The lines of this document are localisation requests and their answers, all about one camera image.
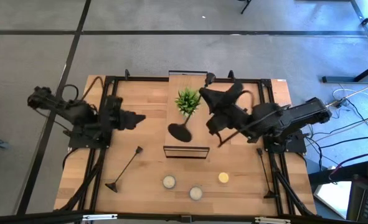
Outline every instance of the artificial plant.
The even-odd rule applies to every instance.
[[[197,91],[185,88],[185,90],[178,91],[178,97],[176,98],[176,104],[179,111],[184,116],[189,116],[200,105],[201,99],[197,94]]]

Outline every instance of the wooden table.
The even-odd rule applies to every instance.
[[[95,76],[88,77],[86,89]],[[267,183],[261,160],[256,148],[263,147],[262,139],[255,144],[246,143],[242,135],[235,136],[230,142],[217,148],[216,135],[211,136],[205,126],[211,117],[207,105],[201,101],[199,110],[190,120],[189,128],[194,135],[193,144],[210,147],[206,159],[166,159],[163,146],[165,143],[179,144],[167,134],[171,121],[184,121],[178,116],[173,105],[178,89],[190,85],[199,88],[204,77],[191,75],[171,75],[169,82],[119,81],[117,95],[122,97],[122,109],[145,114],[146,119],[134,130],[113,131],[112,143],[106,151],[105,163],[97,198],[96,212],[108,213],[157,213],[157,214],[191,214],[191,215],[232,215],[232,216],[275,216],[274,199],[264,199]],[[290,104],[288,86],[285,80],[271,80],[276,103]],[[214,90],[227,90],[231,83],[213,83]],[[256,84],[244,84],[246,90],[255,95],[254,104],[260,103]],[[99,105],[101,86],[96,84],[86,100]],[[250,108],[249,95],[243,95],[237,104]],[[221,132],[224,139],[234,130]],[[137,155],[117,182],[118,193],[114,193],[105,183],[112,182],[123,170],[134,154],[137,146],[144,151]],[[82,183],[88,159],[88,149],[79,149],[66,161],[60,181],[55,208],[65,205]],[[272,186],[268,154],[264,153],[265,168]],[[313,195],[308,180],[304,160],[296,154],[286,154],[286,163],[290,183],[301,201],[309,210],[316,213]],[[221,184],[218,174],[226,172],[229,181]],[[177,184],[172,190],[165,189],[162,180],[166,175],[173,175]],[[189,198],[189,190],[199,186],[203,197],[199,201]],[[280,186],[283,209],[288,213],[286,197]],[[85,208],[89,208],[92,185],[88,188]]]

